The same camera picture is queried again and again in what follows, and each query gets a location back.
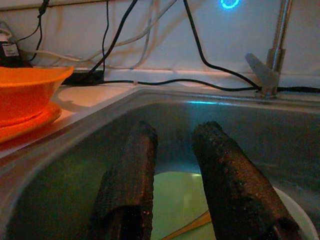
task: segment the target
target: white wall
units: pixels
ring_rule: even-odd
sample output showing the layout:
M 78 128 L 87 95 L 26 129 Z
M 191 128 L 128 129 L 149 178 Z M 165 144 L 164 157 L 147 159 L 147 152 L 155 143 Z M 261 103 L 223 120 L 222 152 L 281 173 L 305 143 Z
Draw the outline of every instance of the white wall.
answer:
M 158 0 L 161 9 L 168 0 Z M 266 60 L 272 46 L 280 0 L 240 0 L 234 9 L 223 9 L 220 0 L 189 0 L 207 59 L 213 64 L 239 72 L 251 72 L 246 53 Z M 107 45 L 130 1 L 110 3 L 111 31 Z M 123 41 L 139 33 L 146 24 L 149 0 L 139 0 L 120 35 Z M 295 0 L 285 42 L 284 74 L 320 75 L 320 1 Z M 37 10 L 0 12 L 20 38 L 37 25 Z M 106 26 L 105 4 L 87 3 L 49 8 L 43 18 L 45 39 L 42 49 L 65 55 L 88 57 L 101 47 Z M 34 49 L 38 36 L 21 42 Z M 139 59 L 144 40 L 117 48 L 110 56 L 113 65 L 131 65 Z M 150 51 L 144 69 L 210 71 L 199 58 L 183 1 L 164 15 L 152 30 Z

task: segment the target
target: sink basin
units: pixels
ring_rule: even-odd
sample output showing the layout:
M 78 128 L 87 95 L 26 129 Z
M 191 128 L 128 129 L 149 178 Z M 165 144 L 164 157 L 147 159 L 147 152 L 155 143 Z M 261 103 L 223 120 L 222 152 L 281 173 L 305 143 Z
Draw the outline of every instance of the sink basin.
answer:
M 156 174 L 199 173 L 191 132 L 217 121 L 320 230 L 318 102 L 142 89 L 0 160 L 0 239 L 81 239 L 102 175 L 141 120 L 158 134 Z

